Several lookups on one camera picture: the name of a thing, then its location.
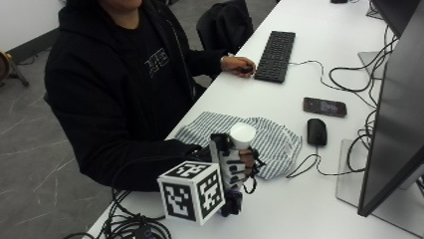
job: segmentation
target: gray floor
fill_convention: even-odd
[[[196,23],[217,0],[180,0],[172,10],[188,31],[193,49],[201,49]],[[246,0],[254,28],[276,0]],[[43,101],[48,51],[0,88],[0,238],[64,238],[87,231],[111,202],[111,188],[80,174],[71,144]],[[208,77],[197,78],[205,85]]]

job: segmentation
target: dark hair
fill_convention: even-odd
[[[98,5],[98,0],[67,0],[67,7],[90,8]]]

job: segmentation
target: hood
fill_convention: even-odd
[[[157,6],[151,0],[144,1],[143,8],[151,14],[157,11]],[[99,4],[88,9],[66,6],[59,12],[59,22],[60,31],[79,34],[115,48],[116,39],[111,36],[120,33],[112,17]]]

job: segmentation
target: computer monitor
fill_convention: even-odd
[[[366,164],[366,171],[341,175],[337,185],[337,197],[358,206],[359,215],[373,213],[418,236],[424,235],[424,197],[414,184],[424,174],[423,29],[424,1],[386,64],[370,150],[361,143],[351,150],[354,168]],[[345,140],[341,172],[350,145]],[[411,186],[401,189],[403,184]]]
[[[395,36],[402,37],[407,28],[415,9],[422,0],[371,0],[374,8],[383,17],[385,22],[391,28]],[[378,52],[361,52],[359,58],[365,66],[375,59]],[[375,64],[367,67],[369,74],[374,72],[374,78],[383,78],[383,67],[374,69]]]
[[[385,69],[358,210],[363,216],[370,215],[413,175],[414,181],[424,174],[423,29],[424,2],[414,14]]]
[[[398,38],[402,37],[421,0],[371,1]]]

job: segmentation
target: smartphone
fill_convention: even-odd
[[[316,98],[304,98],[304,110],[340,118],[347,115],[346,103]]]

